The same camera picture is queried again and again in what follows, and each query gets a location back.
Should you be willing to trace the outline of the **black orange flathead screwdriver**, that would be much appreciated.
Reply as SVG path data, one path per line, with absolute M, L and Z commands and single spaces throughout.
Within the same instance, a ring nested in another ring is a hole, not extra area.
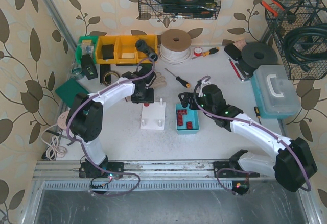
M 175 79 L 185 88 L 191 88 L 191 85 L 189 82 L 187 82 L 186 80 L 182 79 L 180 76 L 176 76 L 175 74 L 173 74 L 171 71 L 169 71 L 167 68 L 165 68 L 165 70 L 170 73 L 171 75 L 173 75 L 175 77 Z

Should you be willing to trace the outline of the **teal spring tray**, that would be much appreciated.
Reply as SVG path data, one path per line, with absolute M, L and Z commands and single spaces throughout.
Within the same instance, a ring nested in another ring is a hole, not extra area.
M 176 110 L 187 109 L 187 115 L 177 114 Z M 190 109 L 189 106 L 183 108 L 181 104 L 175 105 L 176 131 L 178 135 L 193 135 L 200 130 L 199 116 L 197 110 Z

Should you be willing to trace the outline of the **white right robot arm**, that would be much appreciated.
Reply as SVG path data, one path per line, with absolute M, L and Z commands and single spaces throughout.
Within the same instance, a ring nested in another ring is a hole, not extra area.
M 275 177 L 291 192 L 311 191 L 309 179 L 317 173 L 317 166 L 304 139 L 290 139 L 255 122 L 243 110 L 227 104 L 214 84 L 199 81 L 193 92 L 180 93 L 178 98 L 184 108 L 201 110 L 217 126 L 243 136 L 267 153 L 262 156 L 243 151 L 237 159 L 239 173 Z

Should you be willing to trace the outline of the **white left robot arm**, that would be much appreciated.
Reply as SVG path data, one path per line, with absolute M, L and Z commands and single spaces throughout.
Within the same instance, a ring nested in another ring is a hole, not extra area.
M 66 120 L 66 134 L 72 141 L 79 142 L 86 156 L 86 163 L 91 165 L 91 176 L 100 173 L 122 175 L 122 172 L 110 171 L 108 157 L 102 149 L 99 135 L 103 125 L 105 111 L 117 102 L 131 97 L 134 103 L 154 102 L 154 71 L 148 73 L 127 72 L 113 84 L 96 93 L 78 93 L 69 110 Z

